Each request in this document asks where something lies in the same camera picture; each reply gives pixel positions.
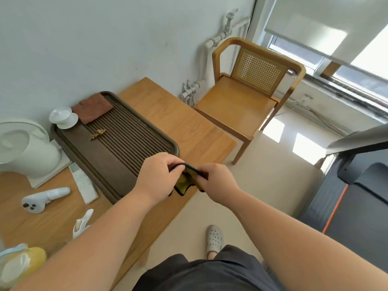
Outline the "person's right hand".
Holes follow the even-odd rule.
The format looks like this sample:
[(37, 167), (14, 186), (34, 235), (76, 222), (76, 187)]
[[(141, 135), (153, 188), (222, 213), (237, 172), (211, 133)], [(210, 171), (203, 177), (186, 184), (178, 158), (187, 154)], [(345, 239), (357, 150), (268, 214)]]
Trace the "person's right hand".
[(223, 164), (206, 163), (212, 165), (212, 191), (206, 194), (214, 202), (230, 208), (232, 201), (241, 193), (232, 173)]

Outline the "person's left hand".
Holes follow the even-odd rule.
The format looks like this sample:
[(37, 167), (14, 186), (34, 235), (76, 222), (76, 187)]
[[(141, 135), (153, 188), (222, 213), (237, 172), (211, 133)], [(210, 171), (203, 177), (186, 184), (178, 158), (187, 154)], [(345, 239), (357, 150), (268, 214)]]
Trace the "person's left hand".
[(131, 195), (144, 200), (149, 206), (155, 206), (167, 198), (176, 182), (168, 180), (166, 156), (160, 152), (145, 159)]

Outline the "black and yellow pouch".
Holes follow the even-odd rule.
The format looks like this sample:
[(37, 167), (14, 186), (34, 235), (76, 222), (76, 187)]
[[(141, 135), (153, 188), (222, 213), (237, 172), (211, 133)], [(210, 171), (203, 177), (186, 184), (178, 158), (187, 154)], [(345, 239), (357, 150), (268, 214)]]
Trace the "black and yellow pouch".
[(184, 164), (185, 164), (185, 170), (182, 172), (182, 175), (174, 185), (174, 190), (180, 196), (184, 196), (187, 193), (188, 189), (191, 187), (196, 187), (200, 192), (204, 192), (202, 191), (202, 188), (197, 184), (196, 180), (194, 179), (194, 175), (199, 174), (199, 171), (197, 170), (197, 168), (187, 163), (184, 163)]

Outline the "person's left forearm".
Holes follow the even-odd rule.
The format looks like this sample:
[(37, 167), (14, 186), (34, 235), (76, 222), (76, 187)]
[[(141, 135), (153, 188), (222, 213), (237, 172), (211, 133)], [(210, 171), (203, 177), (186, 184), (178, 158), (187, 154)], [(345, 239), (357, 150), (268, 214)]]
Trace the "person's left forearm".
[(11, 291), (110, 291), (145, 215), (159, 201), (133, 190)]

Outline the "person's right forearm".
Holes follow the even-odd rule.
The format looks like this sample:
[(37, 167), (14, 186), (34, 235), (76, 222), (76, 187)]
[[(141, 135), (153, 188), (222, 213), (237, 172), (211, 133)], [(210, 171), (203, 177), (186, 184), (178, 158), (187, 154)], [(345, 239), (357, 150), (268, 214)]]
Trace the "person's right forearm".
[(288, 291), (388, 291), (388, 274), (241, 190), (212, 197), (238, 218)]

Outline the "dark brown tea tray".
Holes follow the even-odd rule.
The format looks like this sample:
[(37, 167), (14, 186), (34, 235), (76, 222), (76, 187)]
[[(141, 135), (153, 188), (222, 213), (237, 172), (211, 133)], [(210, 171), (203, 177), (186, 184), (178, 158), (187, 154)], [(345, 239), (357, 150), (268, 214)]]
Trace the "dark brown tea tray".
[[(51, 135), (111, 204), (134, 187), (144, 160), (159, 152), (180, 155), (178, 144), (112, 92), (101, 92), (113, 109), (67, 130), (51, 125)], [(97, 129), (106, 132), (90, 141)]]

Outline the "wooden chair with cane back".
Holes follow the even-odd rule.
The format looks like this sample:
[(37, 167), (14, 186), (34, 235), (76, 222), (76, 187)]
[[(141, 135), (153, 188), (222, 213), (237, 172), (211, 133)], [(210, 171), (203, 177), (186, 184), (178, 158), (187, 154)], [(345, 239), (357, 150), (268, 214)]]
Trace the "wooden chair with cane back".
[[(221, 54), (240, 46), (231, 74), (220, 70)], [(194, 110), (242, 141), (236, 165), (258, 132), (277, 115), (306, 74), (306, 68), (287, 56), (242, 38), (226, 39), (212, 53), (215, 85)]]

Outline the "dark grey shorts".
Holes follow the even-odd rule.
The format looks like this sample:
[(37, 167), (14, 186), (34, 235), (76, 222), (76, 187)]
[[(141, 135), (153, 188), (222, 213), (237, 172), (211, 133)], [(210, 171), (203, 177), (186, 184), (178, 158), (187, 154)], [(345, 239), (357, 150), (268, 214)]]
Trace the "dark grey shorts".
[(175, 254), (137, 281), (132, 291), (279, 291), (256, 257), (226, 245), (214, 259)]

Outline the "brown tea cloth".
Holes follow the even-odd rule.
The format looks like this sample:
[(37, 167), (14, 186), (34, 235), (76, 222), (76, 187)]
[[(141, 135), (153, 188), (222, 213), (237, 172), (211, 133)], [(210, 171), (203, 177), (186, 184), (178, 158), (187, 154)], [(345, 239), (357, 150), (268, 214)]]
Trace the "brown tea cloth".
[(101, 93), (95, 93), (71, 109), (83, 124), (88, 124), (113, 109), (113, 105)]

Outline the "white handheld controller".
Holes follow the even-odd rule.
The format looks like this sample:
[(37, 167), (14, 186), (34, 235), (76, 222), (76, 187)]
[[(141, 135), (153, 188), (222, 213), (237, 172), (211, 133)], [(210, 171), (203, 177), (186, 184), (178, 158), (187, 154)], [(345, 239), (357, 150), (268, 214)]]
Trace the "white handheld controller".
[(62, 198), (71, 192), (69, 187), (51, 189), (22, 198), (22, 207), (30, 213), (39, 214), (44, 211), (46, 204)]
[(93, 215), (93, 212), (94, 209), (89, 209), (86, 211), (85, 215), (82, 218), (76, 220), (76, 223), (72, 230), (72, 239), (77, 238), (82, 232), (84, 232), (87, 228), (90, 227), (90, 225), (88, 225), (88, 222), (91, 216)]

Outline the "white lidded tea cup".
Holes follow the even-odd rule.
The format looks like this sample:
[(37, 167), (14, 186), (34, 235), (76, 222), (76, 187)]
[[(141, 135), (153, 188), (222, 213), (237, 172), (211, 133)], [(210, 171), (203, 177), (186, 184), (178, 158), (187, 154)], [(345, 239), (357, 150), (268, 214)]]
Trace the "white lidded tea cup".
[(49, 121), (62, 130), (74, 127), (78, 120), (78, 115), (70, 107), (56, 108), (49, 115)]

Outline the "white electric kettle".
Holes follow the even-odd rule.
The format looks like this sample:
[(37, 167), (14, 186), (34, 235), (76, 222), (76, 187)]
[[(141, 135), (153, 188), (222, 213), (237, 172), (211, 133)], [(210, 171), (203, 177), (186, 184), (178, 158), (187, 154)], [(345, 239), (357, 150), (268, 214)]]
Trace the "white electric kettle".
[(0, 173), (41, 178), (54, 171), (61, 158), (39, 124), (26, 119), (0, 120)]

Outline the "yellow plastic bag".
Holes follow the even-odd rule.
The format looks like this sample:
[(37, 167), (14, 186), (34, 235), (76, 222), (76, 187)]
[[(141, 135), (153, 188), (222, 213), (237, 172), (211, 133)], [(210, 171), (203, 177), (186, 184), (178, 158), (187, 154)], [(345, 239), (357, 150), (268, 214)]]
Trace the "yellow plastic bag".
[(0, 291), (15, 287), (46, 261), (46, 251), (22, 243), (0, 252)]

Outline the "white roller blind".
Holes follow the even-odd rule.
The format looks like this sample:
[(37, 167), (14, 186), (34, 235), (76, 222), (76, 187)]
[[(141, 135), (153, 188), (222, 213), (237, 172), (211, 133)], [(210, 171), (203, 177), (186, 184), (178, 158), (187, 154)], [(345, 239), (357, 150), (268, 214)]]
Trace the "white roller blind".
[(388, 43), (388, 0), (276, 0), (265, 30), (368, 69)]

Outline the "window frame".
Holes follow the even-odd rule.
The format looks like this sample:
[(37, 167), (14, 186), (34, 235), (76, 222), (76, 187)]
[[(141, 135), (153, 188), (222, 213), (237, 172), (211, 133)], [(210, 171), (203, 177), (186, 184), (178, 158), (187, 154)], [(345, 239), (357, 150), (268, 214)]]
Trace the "window frame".
[(336, 92), (363, 111), (388, 121), (388, 43), (374, 58), (364, 61), (368, 69), (328, 58), (307, 47), (273, 35), (265, 30), (276, 0), (255, 0), (248, 38), (254, 42), (300, 59), (310, 69), (314, 81)]

